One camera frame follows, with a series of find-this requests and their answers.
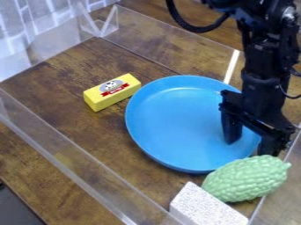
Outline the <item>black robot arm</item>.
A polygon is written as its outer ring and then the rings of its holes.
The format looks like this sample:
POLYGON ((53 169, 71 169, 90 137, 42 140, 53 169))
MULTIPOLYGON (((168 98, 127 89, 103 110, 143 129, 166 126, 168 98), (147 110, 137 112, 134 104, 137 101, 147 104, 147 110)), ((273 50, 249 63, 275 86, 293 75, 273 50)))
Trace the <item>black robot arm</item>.
POLYGON ((248 127, 261 136, 260 155, 277 156, 296 128, 283 114, 289 78, 296 74, 299 14, 295 0, 201 0, 237 20, 245 67, 241 92, 222 91, 221 122, 226 143, 248 127))

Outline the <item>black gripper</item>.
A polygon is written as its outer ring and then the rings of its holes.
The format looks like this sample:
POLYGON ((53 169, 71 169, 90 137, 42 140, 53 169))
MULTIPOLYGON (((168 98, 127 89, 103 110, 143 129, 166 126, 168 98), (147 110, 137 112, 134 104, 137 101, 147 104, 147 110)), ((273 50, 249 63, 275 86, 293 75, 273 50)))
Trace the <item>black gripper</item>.
POLYGON ((242 127, 261 136, 257 154, 279 156, 296 132, 293 124, 283 114, 283 91, 221 92, 221 123, 226 144, 242 135, 242 127))

